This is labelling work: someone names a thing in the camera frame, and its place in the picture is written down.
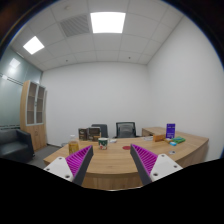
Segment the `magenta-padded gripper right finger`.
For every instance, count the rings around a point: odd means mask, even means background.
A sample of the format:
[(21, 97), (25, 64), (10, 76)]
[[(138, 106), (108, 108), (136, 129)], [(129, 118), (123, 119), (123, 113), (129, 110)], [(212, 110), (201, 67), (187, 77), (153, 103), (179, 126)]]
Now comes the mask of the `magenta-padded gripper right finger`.
[(131, 145), (130, 154), (143, 185), (148, 185), (182, 169), (180, 165), (166, 154), (156, 155), (138, 145)]

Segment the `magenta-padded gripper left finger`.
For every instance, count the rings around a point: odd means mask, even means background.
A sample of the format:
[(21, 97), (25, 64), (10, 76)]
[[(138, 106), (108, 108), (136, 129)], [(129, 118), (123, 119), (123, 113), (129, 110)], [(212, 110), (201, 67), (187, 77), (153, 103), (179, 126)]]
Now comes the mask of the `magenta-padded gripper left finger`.
[(57, 157), (44, 170), (81, 186), (92, 157), (93, 146), (89, 145), (66, 158)]

